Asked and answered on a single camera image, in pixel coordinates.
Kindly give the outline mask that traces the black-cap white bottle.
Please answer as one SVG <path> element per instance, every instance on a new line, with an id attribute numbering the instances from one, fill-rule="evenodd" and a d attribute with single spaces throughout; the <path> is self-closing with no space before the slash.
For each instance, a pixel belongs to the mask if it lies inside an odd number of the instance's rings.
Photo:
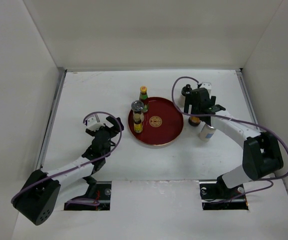
<path id="1" fill-rule="evenodd" d="M 191 92 L 192 88 L 190 84 L 186 84 L 182 89 L 181 89 L 181 94 L 178 99 L 178 105 L 183 108 L 185 104 L 185 99 L 186 99 L 186 94 Z"/>

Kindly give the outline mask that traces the red-cap dark sauce bottle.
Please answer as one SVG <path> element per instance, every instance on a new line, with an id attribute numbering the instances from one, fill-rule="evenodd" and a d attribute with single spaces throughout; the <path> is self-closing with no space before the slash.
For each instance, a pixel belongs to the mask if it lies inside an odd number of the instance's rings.
<path id="1" fill-rule="evenodd" d="M 198 117 L 195 117 L 195 116 L 190 116 L 189 119 L 188 119 L 188 123 L 193 126 L 193 127 L 197 127 L 200 125 L 201 123 L 201 120 L 200 118 Z"/>

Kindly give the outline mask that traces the white tall shaker bottle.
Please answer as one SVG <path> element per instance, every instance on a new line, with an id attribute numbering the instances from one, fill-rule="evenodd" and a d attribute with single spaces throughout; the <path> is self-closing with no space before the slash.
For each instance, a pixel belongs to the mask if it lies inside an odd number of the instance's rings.
<path id="1" fill-rule="evenodd" d="M 208 142 L 214 135 L 215 131 L 216 129 L 214 127 L 205 123 L 198 136 L 202 141 Z"/>

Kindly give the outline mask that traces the green-label yellow-cap bottle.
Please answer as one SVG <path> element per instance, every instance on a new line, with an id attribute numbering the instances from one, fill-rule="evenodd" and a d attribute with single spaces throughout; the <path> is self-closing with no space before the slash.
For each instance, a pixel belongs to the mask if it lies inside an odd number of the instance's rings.
<path id="1" fill-rule="evenodd" d="M 147 87 L 141 86 L 140 87 L 140 95 L 139 100 L 143 103 L 143 112 L 148 112 L 149 109 L 149 100 L 148 100 L 148 94 L 147 94 Z"/>

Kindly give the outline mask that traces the small yellow-label brown bottle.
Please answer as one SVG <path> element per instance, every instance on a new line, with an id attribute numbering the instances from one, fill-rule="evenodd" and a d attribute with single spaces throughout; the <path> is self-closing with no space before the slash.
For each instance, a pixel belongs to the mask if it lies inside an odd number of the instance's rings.
<path id="1" fill-rule="evenodd" d="M 140 117 L 134 118 L 134 132 L 140 134 L 143 131 L 142 121 Z"/>

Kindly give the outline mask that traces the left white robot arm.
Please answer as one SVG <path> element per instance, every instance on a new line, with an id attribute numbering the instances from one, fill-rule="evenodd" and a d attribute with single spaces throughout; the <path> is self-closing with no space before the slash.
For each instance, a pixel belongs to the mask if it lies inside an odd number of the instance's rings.
<path id="1" fill-rule="evenodd" d="M 72 163 L 56 170 L 32 172 L 22 189 L 11 199 L 13 207 L 34 225 L 44 223 L 52 214 L 60 191 L 78 180 L 90 177 L 106 163 L 106 158 L 117 148 L 115 136 L 122 136 L 124 126 L 119 117 L 107 114 L 107 126 L 101 123 L 98 112 L 87 115 L 83 123 L 86 133 L 93 137 L 91 145 Z"/>

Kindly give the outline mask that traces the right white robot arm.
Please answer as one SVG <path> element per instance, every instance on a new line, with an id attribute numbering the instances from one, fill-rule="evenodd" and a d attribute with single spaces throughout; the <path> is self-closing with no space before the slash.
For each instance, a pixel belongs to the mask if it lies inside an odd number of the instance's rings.
<path id="1" fill-rule="evenodd" d="M 215 101 L 216 97 L 210 96 L 203 87 L 186 90 L 184 112 L 199 115 L 202 122 L 220 130 L 242 148 L 241 165 L 217 178 L 215 190 L 220 197 L 227 198 L 234 187 L 281 169 L 283 160 L 274 135 L 248 127 L 247 122 L 235 119 Z"/>

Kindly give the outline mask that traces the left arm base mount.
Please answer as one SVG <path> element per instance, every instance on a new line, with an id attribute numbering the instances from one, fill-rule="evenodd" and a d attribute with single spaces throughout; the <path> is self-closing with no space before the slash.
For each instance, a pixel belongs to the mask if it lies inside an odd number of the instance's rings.
<path id="1" fill-rule="evenodd" d="M 88 188 L 64 203 L 65 211 L 109 211 L 111 205 L 112 182 L 97 181 L 92 176 L 84 177 Z"/>

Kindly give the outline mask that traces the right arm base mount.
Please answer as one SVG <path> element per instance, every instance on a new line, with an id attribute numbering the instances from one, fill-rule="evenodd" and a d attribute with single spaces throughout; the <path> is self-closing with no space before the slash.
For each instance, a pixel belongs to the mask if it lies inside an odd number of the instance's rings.
<path id="1" fill-rule="evenodd" d="M 244 185 L 228 188 L 220 175 L 217 179 L 199 182 L 202 208 L 205 211 L 248 210 Z"/>

